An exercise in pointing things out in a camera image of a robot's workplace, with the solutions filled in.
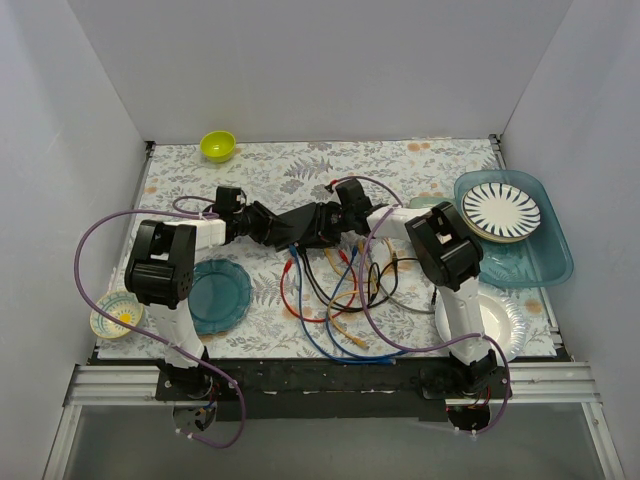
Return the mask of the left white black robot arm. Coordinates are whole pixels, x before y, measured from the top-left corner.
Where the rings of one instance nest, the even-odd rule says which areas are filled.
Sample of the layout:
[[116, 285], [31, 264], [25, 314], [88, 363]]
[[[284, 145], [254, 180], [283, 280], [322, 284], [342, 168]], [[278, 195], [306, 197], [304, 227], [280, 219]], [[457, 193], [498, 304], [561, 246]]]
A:
[[315, 207], [307, 205], [275, 214], [258, 201], [248, 204], [238, 187], [219, 187], [215, 201], [201, 217], [177, 224], [141, 222], [126, 267], [125, 286], [152, 309], [158, 332], [170, 344], [159, 368], [188, 398], [203, 399], [213, 386], [211, 373], [198, 364], [208, 355], [187, 302], [196, 252], [226, 245], [238, 236], [281, 250], [300, 241], [314, 213]]

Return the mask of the black network switch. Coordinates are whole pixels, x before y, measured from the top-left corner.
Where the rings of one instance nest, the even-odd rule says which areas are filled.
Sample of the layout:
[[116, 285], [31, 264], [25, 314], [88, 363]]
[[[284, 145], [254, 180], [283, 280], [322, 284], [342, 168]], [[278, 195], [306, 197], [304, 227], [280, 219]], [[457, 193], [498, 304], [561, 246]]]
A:
[[290, 245], [311, 248], [336, 246], [341, 238], [342, 209], [336, 202], [309, 203], [278, 215], [273, 227], [272, 246], [281, 251]]

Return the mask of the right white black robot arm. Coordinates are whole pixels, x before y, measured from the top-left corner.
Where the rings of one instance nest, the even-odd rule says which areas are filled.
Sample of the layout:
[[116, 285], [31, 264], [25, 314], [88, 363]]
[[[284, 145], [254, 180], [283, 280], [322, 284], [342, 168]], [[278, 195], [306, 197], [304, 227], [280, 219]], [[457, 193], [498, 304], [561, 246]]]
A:
[[440, 202], [423, 209], [375, 205], [356, 179], [335, 188], [336, 201], [312, 203], [307, 232], [338, 240], [353, 231], [371, 241], [390, 237], [413, 247], [424, 275], [438, 291], [452, 339], [449, 365], [437, 380], [464, 397], [475, 397], [497, 368], [496, 352], [485, 338], [479, 305], [482, 248], [456, 207]]

